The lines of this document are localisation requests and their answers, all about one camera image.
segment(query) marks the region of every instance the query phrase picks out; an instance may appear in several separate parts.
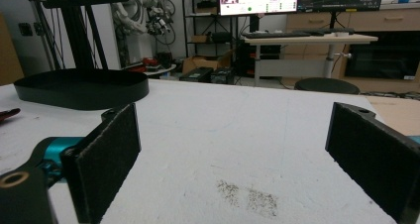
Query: metal shelving unit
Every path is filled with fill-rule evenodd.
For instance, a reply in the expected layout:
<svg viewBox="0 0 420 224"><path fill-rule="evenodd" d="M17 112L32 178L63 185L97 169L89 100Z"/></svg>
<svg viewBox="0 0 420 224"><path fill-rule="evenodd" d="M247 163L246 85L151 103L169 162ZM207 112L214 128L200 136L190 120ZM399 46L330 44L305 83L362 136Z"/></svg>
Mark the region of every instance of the metal shelving unit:
<svg viewBox="0 0 420 224"><path fill-rule="evenodd" d="M186 57L194 56L198 54L199 47L202 45L213 45L214 46L214 56L218 56L220 53L220 48L222 45L229 44L229 48L232 50L236 44L236 37L238 36L238 17L234 16L219 16L219 15L194 15L196 14L196 0L191 0L191 5L185 5L185 0L182 0L182 13L183 13L183 23L184 23L184 41L185 41L185 55ZM187 15L186 9L191 9L191 14ZM188 32L187 25L192 22L192 34ZM199 30L197 28L197 23L202 22L207 27L204 27L204 30ZM193 43L191 42L191 37L194 35L206 35L208 32L229 32L232 34L231 40L229 43Z"/></svg>

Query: cable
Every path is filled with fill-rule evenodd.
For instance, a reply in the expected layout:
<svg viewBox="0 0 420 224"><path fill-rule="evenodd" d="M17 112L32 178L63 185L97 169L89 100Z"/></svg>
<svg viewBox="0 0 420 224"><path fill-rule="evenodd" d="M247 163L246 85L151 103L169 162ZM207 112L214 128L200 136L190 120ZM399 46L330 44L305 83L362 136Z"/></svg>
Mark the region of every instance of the cable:
<svg viewBox="0 0 420 224"><path fill-rule="evenodd" d="M246 29L246 28L248 28L248 27L250 27L251 25L253 25L253 24L257 24L257 23L259 23L260 21L254 21L254 22L252 22L252 23L249 23L243 30L242 30L242 32Z"/></svg>
<svg viewBox="0 0 420 224"><path fill-rule="evenodd" d="M48 47L49 47L50 52L51 52L54 68L55 69L61 69L61 66L60 66L58 58L57 58L57 54L59 54L59 51L58 51L58 48L56 47L55 41L53 39L53 34L52 34L52 31L51 31L50 25L47 21L47 17L44 14L44 10L41 7L41 3L40 2L34 2L34 3L35 3L36 11L38 13L38 18L41 22L41 25L43 26L43 30L45 31L45 37L46 37L47 44L48 44Z"/></svg>
<svg viewBox="0 0 420 224"><path fill-rule="evenodd" d="M87 35L88 35L88 33L87 33L87 20L88 20L88 18L87 18L87 9L86 9L86 6L84 7L84 19L83 20L84 20L83 21L83 24L84 24L84 33L85 33L85 35L87 37ZM93 33L92 33L92 44L90 44L90 42L89 42L89 49L90 49L90 55L93 58L94 68L99 68L98 61L96 60L96 42L95 42L95 37L93 36Z"/></svg>
<svg viewBox="0 0 420 224"><path fill-rule="evenodd" d="M241 82L241 76L239 76L239 78L236 80L236 82L234 83L235 85L237 85L238 84L238 82L239 82L239 84L242 86L242 82Z"/></svg>
<svg viewBox="0 0 420 224"><path fill-rule="evenodd" d="M60 47L61 47L62 65L64 66L64 50L62 49L61 25L59 24L58 9L55 9L55 14L56 14L56 20L58 21L58 36L59 36L59 44L60 44Z"/></svg>
<svg viewBox="0 0 420 224"><path fill-rule="evenodd" d="M239 35L238 35L238 38L241 36L242 32L244 31L244 29L245 29L245 24L247 23L247 20L248 20L248 16L247 16L247 17L245 17L244 24L242 25L242 28L239 30Z"/></svg>
<svg viewBox="0 0 420 224"><path fill-rule="evenodd" d="M56 50L58 51L59 57L61 58L62 67L65 68L64 54L63 54L63 51L62 51L62 43L60 44L60 47L61 47L61 51L60 51L59 48L58 48L58 44L56 43L56 40L55 40L55 20L54 20L54 16L53 16L53 9L50 9L50 13L51 13L51 16L52 16L52 32L51 32L51 29L50 29L50 33L52 34L51 35L52 43L54 44Z"/></svg>
<svg viewBox="0 0 420 224"><path fill-rule="evenodd" d="M154 35L154 37L155 37L155 39L157 40L157 42L159 42L160 44L162 44L162 45L172 45L175 41L176 41L176 34L175 34L175 30L173 29L173 26L172 26L172 24L169 24L169 26L170 26L170 28L171 28L171 31L172 31L172 33L173 33L173 40L170 42L170 43L167 43L166 41L165 42L162 42L161 40L159 40L158 39L158 36L157 35Z"/></svg>
<svg viewBox="0 0 420 224"><path fill-rule="evenodd" d="M166 8L166 5L165 5L165 3L164 2L169 2L169 4L172 6L172 8L173 8L173 12L170 12L170 10L169 10L169 15L170 16L173 16L174 14L175 14L175 12L176 12L176 8L175 8L175 5L173 4L173 2L171 1L171 0L160 0L161 2L160 2L160 4L161 4L161 7L162 7L162 9L163 10L165 10L165 8Z"/></svg>
<svg viewBox="0 0 420 224"><path fill-rule="evenodd" d="M340 56L336 59L336 61L334 62L333 68L331 69L331 72L334 71L334 68L336 67L337 62L339 61Z"/></svg>
<svg viewBox="0 0 420 224"><path fill-rule="evenodd" d="M330 26L330 24L326 24L326 25L322 26L321 28L326 28L326 27L329 27L329 26Z"/></svg>
<svg viewBox="0 0 420 224"><path fill-rule="evenodd" d="M340 16L340 14L342 14L341 12L339 12L337 15L336 15L336 19L335 19L335 22L337 22L338 24L340 24L340 26L342 26L342 28L346 28L343 24L341 24L340 22L339 22L339 16Z"/></svg>
<svg viewBox="0 0 420 224"><path fill-rule="evenodd" d="M137 10L130 19L137 22L137 21L139 21L139 19L142 16L142 8L143 7L142 7L142 2L140 0L134 0L134 1L136 2Z"/></svg>
<svg viewBox="0 0 420 224"><path fill-rule="evenodd" d="M281 79L280 79L278 82L279 82L279 83L280 83L280 85L281 85L281 86L283 86L285 89L293 90L292 88L289 88L289 87L287 87L286 85L284 85L284 84L281 82Z"/></svg>

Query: floor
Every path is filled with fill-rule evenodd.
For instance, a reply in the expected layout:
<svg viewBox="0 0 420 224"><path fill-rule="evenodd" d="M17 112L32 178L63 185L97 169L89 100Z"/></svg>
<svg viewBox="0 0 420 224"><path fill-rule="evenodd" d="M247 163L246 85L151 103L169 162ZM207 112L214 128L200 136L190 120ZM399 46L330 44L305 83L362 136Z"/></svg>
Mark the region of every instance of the floor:
<svg viewBox="0 0 420 224"><path fill-rule="evenodd" d="M254 79L251 77L235 77L235 85L254 87ZM293 89L293 86L287 86L281 83L281 77L261 78L259 87Z"/></svg>

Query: drawer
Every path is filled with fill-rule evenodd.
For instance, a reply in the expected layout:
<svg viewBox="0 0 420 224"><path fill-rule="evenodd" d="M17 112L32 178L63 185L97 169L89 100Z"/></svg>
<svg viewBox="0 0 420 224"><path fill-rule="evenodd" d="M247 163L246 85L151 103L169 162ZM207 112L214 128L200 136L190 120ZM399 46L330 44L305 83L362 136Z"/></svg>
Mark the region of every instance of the drawer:
<svg viewBox="0 0 420 224"><path fill-rule="evenodd" d="M345 27L349 25L349 13L338 15L338 21ZM287 29L309 29L309 28L328 28L330 25L330 13L305 13L287 15Z"/></svg>
<svg viewBox="0 0 420 224"><path fill-rule="evenodd" d="M285 54L303 54L305 52L306 45L289 45L284 48Z"/></svg>
<svg viewBox="0 0 420 224"><path fill-rule="evenodd" d="M358 12L350 16L350 28L359 32L418 31L420 9L383 10Z"/></svg>
<svg viewBox="0 0 420 224"><path fill-rule="evenodd" d="M303 59L303 54L286 54L284 59Z"/></svg>
<svg viewBox="0 0 420 224"><path fill-rule="evenodd" d="M305 54L303 59L314 59L314 60L325 60L325 57L327 57L327 54L317 54L317 55L313 55L313 54Z"/></svg>
<svg viewBox="0 0 420 224"><path fill-rule="evenodd" d="M315 55L326 55L328 53L328 45L306 45L305 53Z"/></svg>

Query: white table surface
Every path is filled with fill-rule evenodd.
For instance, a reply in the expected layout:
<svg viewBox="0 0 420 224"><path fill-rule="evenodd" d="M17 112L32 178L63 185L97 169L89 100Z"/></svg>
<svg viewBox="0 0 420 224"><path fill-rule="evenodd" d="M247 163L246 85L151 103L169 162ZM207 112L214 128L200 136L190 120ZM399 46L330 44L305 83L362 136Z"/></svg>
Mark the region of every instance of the white table surface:
<svg viewBox="0 0 420 224"><path fill-rule="evenodd" d="M102 223L394 223L325 151L334 101L362 96L150 79L142 151ZM0 173L46 137L85 136L103 111L21 101L0 87ZM50 189L76 223L66 184Z"/></svg>

